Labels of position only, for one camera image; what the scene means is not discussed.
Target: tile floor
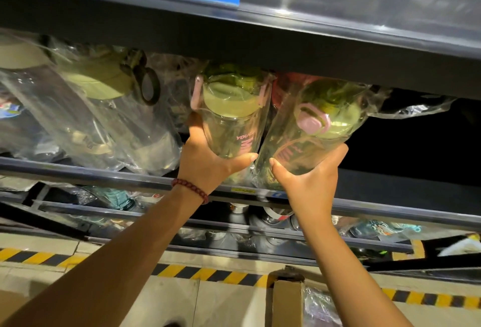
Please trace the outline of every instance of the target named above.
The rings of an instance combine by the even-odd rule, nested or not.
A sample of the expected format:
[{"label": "tile floor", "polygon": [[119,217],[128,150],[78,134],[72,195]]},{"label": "tile floor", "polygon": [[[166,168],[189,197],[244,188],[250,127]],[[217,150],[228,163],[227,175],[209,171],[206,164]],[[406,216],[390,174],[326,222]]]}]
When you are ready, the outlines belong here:
[{"label": "tile floor", "polygon": [[[0,233],[0,248],[86,255],[96,251],[99,246],[85,242]],[[165,252],[160,262],[260,274],[285,266],[279,263],[169,251]],[[305,268],[317,271],[316,268]],[[32,298],[68,270],[69,268],[3,262],[0,263],[0,291],[20,293]],[[481,287],[472,285],[399,276],[374,277],[383,288],[481,296]],[[122,327],[162,327],[171,321],[179,321],[185,327],[261,327],[269,325],[266,324],[266,293],[269,293],[269,290],[263,288],[151,276],[124,319]],[[481,325],[481,310],[396,304],[416,327]]]}]

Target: hazard tape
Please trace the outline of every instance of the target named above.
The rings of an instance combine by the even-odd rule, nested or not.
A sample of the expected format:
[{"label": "hazard tape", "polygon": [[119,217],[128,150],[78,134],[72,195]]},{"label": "hazard tape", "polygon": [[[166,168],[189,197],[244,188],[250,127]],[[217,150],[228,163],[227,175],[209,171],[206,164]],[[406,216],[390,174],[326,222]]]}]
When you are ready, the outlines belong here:
[{"label": "hazard tape", "polygon": [[[22,263],[28,265],[56,266],[71,268],[85,260],[85,255],[61,255],[51,252],[0,249],[0,262]],[[245,285],[249,287],[270,288],[277,277],[270,274],[252,274],[240,271],[211,269],[206,267],[158,263],[152,271],[153,276],[177,277],[181,279],[212,281],[223,284]],[[457,307],[481,309],[481,297],[431,294],[410,290],[382,288],[392,301],[406,304],[430,305],[435,307]]]}]

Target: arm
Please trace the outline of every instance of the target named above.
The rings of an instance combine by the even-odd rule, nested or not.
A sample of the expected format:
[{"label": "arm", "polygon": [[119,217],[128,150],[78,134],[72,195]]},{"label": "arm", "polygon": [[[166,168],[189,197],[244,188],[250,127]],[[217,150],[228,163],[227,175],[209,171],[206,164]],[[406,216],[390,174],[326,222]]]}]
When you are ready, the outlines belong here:
[{"label": "arm", "polygon": [[[189,131],[178,177],[208,194],[257,157],[217,157],[207,145],[198,115],[191,116]],[[29,301],[3,327],[30,325],[32,316],[49,327],[119,326],[170,241],[201,203],[192,190],[175,186],[147,214]]]},{"label": "arm", "polygon": [[342,144],[311,172],[299,176],[271,159],[272,172],[286,190],[305,238],[316,254],[343,325],[375,327],[389,321],[393,326],[411,326],[332,225],[337,167],[346,153],[347,146]]}]

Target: red beaded bracelet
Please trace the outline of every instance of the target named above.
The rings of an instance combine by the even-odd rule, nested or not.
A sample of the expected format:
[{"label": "red beaded bracelet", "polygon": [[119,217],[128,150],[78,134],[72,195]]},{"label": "red beaded bracelet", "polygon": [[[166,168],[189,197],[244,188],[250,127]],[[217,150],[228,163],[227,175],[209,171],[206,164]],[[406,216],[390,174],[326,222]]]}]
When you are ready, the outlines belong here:
[{"label": "red beaded bracelet", "polygon": [[209,202],[209,197],[208,195],[203,192],[201,189],[199,189],[197,186],[195,186],[194,184],[190,183],[189,181],[187,180],[183,180],[183,179],[173,179],[172,180],[172,187],[176,186],[176,185],[183,185],[183,186],[186,186],[188,187],[190,190],[196,192],[197,194],[199,194],[199,196],[204,199],[204,202],[202,204],[207,204]]}]

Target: finger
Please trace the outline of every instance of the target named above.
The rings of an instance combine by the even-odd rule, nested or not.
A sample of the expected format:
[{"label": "finger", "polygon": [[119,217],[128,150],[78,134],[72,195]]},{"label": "finger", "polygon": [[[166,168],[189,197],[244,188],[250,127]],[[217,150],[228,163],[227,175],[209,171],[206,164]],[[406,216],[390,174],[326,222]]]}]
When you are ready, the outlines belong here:
[{"label": "finger", "polygon": [[229,174],[232,175],[235,172],[239,172],[244,170],[248,167],[254,160],[257,158],[258,154],[256,153],[245,153],[241,154],[240,156],[231,158],[227,160],[227,167],[229,170]]},{"label": "finger", "polygon": [[190,113],[189,118],[187,119],[187,125],[189,126],[189,134],[192,141],[207,144],[202,117],[198,113]]},{"label": "finger", "polygon": [[335,150],[331,151],[326,158],[322,160],[318,167],[322,167],[323,169],[338,167],[346,156],[348,150],[349,148],[345,143],[341,144]]},{"label": "finger", "polygon": [[269,163],[272,167],[272,173],[285,189],[289,182],[294,178],[294,175],[287,171],[286,168],[275,158],[270,158]]}]

